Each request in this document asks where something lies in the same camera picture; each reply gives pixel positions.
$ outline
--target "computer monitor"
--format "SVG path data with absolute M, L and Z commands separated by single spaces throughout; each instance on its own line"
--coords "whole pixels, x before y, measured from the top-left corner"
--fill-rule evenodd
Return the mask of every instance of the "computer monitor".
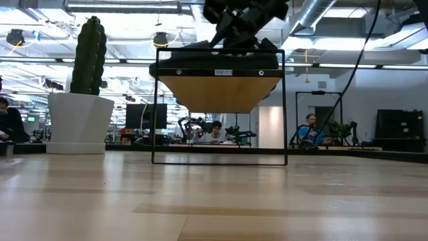
M 377 110 L 377 139 L 423 139 L 423 112 L 406 110 Z
M 141 114 L 145 104 L 127 104 L 126 105 L 126 128 L 139 129 L 141 122 Z M 156 129 L 167 128 L 167 104 L 157 104 L 156 110 Z M 152 127 L 152 112 L 153 104 L 148 104 L 142 118 L 142 129 L 150 129 Z

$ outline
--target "ceiling vent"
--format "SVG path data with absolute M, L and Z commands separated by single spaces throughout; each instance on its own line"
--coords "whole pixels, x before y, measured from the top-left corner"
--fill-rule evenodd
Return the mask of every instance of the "ceiling vent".
M 319 89 L 327 89 L 327 81 L 318 81 Z

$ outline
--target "white planter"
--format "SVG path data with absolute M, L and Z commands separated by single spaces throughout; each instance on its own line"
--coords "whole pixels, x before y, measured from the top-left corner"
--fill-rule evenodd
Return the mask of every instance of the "white planter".
M 114 101 L 87 94 L 50 94 L 51 142 L 47 153 L 101 154 Z

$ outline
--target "man in blue shirt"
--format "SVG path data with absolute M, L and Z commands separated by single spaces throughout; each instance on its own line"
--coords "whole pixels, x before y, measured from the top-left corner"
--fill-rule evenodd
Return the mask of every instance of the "man in blue shirt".
M 306 134 L 309 131 L 309 127 L 300 128 L 300 130 L 299 130 L 300 140 L 303 140 L 303 138 L 306 137 L 305 139 L 312 141 L 315 144 L 315 146 L 322 145 L 324 143 L 323 138 L 325 137 L 325 134 L 323 134 L 323 133 L 320 134 L 320 136 L 316 139 L 316 143 L 315 143 L 315 137 L 318 134 L 318 130 L 315 128 L 315 124 L 316 124 L 315 114 L 308 114 L 306 116 L 306 123 L 308 123 L 308 125 L 313 127 L 313 128 L 310 129 L 308 136 L 306 136 Z

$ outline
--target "cactus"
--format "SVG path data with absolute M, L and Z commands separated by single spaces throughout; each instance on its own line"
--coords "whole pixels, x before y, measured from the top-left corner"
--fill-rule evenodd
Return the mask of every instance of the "cactus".
M 76 47 L 73 78 L 70 92 L 75 94 L 100 94 L 107 37 L 97 17 L 92 16 L 83 24 Z

